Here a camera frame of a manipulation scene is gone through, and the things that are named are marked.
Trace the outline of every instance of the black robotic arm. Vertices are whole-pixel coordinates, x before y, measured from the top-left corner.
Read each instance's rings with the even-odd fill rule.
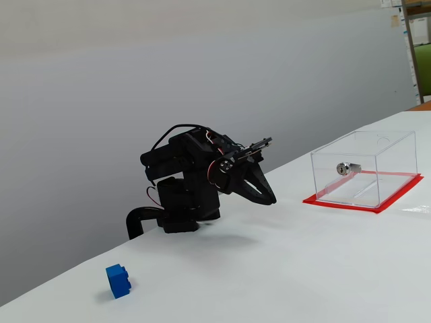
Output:
[[[194,129],[173,136],[167,145],[156,148],[177,127]],[[172,127],[151,151],[141,156],[141,163],[153,185],[154,180],[177,173],[183,173],[183,178],[169,177],[157,183],[163,209],[142,207],[130,212],[127,217],[130,239],[143,233],[140,221],[144,219],[157,219],[166,233],[196,231],[197,221],[220,217],[218,191],[235,192],[262,205],[276,203],[259,167],[263,161],[261,151],[271,140],[244,147],[207,127],[196,124]]]

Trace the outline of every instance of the blue lego brick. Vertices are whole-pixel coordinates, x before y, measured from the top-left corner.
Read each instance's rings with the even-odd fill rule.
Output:
[[[120,298],[130,293],[132,286],[128,280],[129,274],[126,268],[120,266],[120,264],[115,264],[106,269],[106,274],[108,275],[110,290],[115,298]]]

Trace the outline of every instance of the white table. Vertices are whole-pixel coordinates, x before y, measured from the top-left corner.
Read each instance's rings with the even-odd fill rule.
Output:
[[[307,154],[268,173],[274,206],[222,196],[213,225],[147,232],[1,307],[0,322],[431,322],[431,112],[364,129],[417,131],[425,179],[381,214],[303,204]],[[133,286],[120,299],[105,275],[116,263]]]

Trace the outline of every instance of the red wire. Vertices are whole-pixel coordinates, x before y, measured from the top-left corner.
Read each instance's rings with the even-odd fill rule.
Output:
[[[212,163],[210,163],[210,165],[209,165],[209,167],[208,167],[208,172],[207,172],[207,178],[208,178],[208,182],[210,183],[210,184],[214,184],[214,183],[211,183],[211,180],[209,180],[209,172],[211,171],[211,167],[212,167],[212,165],[214,165],[214,163],[215,163],[216,161],[214,160]]]
[[[213,141],[212,141],[208,136],[207,136],[207,139],[209,140],[209,142],[210,142],[210,143],[212,143],[212,144],[214,145],[214,142],[213,142]],[[222,148],[218,148],[218,151],[219,151],[222,155],[224,155],[224,151],[223,151],[223,149],[222,149]]]
[[[150,198],[151,201],[155,202],[155,204],[157,204],[159,207],[161,207],[161,205],[159,203],[157,203],[151,196],[150,193],[148,192],[148,190],[152,188],[153,190],[156,190],[153,186],[148,186],[147,187],[147,196]]]

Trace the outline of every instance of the clear plastic box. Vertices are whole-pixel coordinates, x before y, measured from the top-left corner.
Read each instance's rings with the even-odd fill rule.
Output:
[[[354,131],[311,153],[316,200],[378,208],[418,175],[414,131]]]

